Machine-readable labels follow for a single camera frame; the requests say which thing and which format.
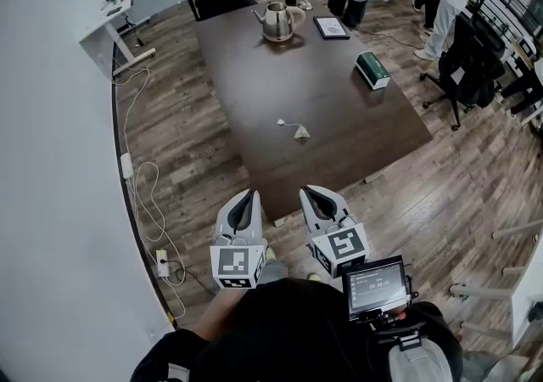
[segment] wall outlet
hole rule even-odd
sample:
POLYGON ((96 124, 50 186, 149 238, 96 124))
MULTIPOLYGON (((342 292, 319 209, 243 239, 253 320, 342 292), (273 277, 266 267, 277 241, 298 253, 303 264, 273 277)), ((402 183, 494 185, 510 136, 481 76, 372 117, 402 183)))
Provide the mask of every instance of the wall outlet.
POLYGON ((159 271, 159 276, 161 278, 168 278, 170 276, 170 263, 162 262, 168 261, 168 253, 166 250, 157 250, 156 251, 156 267, 159 271))
POLYGON ((134 168, 132 167, 132 157, 130 153, 124 153, 120 157, 120 168, 122 169, 122 176, 125 180, 129 180, 134 176, 134 168))

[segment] green tissue box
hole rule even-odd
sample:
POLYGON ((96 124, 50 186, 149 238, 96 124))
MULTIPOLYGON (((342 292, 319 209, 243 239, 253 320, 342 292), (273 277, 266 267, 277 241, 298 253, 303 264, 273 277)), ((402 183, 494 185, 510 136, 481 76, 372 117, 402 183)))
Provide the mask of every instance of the green tissue box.
POLYGON ((386 87, 389 84, 390 74, 373 52, 360 53, 356 58, 356 68, 366 77, 372 89, 386 87))

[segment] small white table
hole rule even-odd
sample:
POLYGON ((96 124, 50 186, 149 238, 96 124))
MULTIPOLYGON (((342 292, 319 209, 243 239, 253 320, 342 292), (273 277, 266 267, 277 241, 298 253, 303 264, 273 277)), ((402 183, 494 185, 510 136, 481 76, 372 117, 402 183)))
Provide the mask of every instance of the small white table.
POLYGON ((534 303, 543 301, 543 219, 492 233, 493 239, 501 239, 530 229, 538 229, 537 244, 532 250, 526 267, 506 267, 503 275, 519 275, 518 281, 512 289, 486 289, 480 287, 465 287, 453 285, 450 290, 454 295, 471 295, 487 299, 509 301, 511 305, 511 329, 489 329, 474 323, 462 322, 461 326, 481 334, 490 335, 500 340, 511 341, 515 347, 528 329, 528 314, 534 303))
POLYGON ((151 48, 138 56, 134 56, 120 37, 117 30, 111 24, 112 20, 116 19, 120 15, 123 15, 128 9, 130 9, 131 6, 132 0, 117 0, 115 3, 109 3, 104 9, 101 9, 102 6, 98 5, 96 9, 92 11, 94 15, 91 15, 90 18, 87 19, 87 25, 84 27, 81 35, 79 36, 79 42, 82 42, 101 27, 105 27, 105 30, 108 31, 111 38, 113 38, 113 42, 117 44, 117 47, 125 55, 127 61, 126 64, 120 66, 113 72, 113 76, 117 76, 119 73, 127 68, 130 68, 140 60, 144 60, 156 53, 156 49, 151 48), (110 15, 109 17, 107 16, 109 11, 118 8, 119 6, 120 10, 118 12, 110 15))

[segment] wooden floor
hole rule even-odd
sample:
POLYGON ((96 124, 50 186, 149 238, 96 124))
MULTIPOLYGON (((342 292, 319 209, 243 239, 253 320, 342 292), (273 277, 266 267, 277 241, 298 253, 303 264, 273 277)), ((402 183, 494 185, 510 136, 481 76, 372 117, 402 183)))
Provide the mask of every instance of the wooden floor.
MULTIPOLYGON (((496 103, 462 115, 458 132, 451 131, 453 115, 447 102, 423 109, 422 102, 439 90, 429 81, 419 81, 429 63, 416 59, 407 45, 422 46, 421 18, 411 8, 411 0, 390 4, 372 0, 363 32, 354 33, 384 63, 434 140, 372 183, 359 182, 341 194, 364 223, 375 255, 403 254, 411 263, 422 299, 442 309, 453 330, 463 334, 465 348, 503 352, 506 343, 462 332, 459 322, 506 328, 506 308, 473 297, 461 302, 449 295, 448 288, 453 283, 500 287, 505 285, 503 267, 523 265, 533 246, 530 239, 493 241, 490 232, 543 216, 543 166, 536 158, 540 143, 496 103), (405 45, 366 32, 387 34, 405 45)), ((206 73, 189 7, 183 4, 152 18, 138 33, 156 47, 157 55, 142 65, 154 71, 154 81, 140 95, 127 128, 134 166, 147 160, 158 165, 155 199, 165 213, 168 233, 188 270, 213 287, 209 246, 216 214, 234 194, 250 186, 248 174, 206 73)), ((133 37, 126 40, 134 47, 133 37)), ((121 129, 143 80, 141 75, 118 88, 121 129)), ((152 168, 144 168, 139 191, 146 205, 153 181, 152 168)), ((143 224, 148 233, 157 235, 147 217, 143 224)), ((293 277, 316 271, 327 278, 305 248, 301 213, 281 228, 265 222, 264 236, 293 277)), ((165 240, 145 243, 152 251, 164 247, 173 257, 165 240)), ((160 284, 172 311, 179 315, 175 296, 160 284)), ((186 316, 178 320, 181 325, 191 323, 212 297, 191 276, 177 292, 187 307, 186 316)))

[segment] small screen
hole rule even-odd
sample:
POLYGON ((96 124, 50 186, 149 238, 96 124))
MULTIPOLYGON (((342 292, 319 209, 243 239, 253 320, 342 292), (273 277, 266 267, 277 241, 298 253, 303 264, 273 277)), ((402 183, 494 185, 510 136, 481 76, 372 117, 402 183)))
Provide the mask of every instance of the small screen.
POLYGON ((406 298, 400 264, 352 273, 349 286, 351 312, 377 309, 406 298))

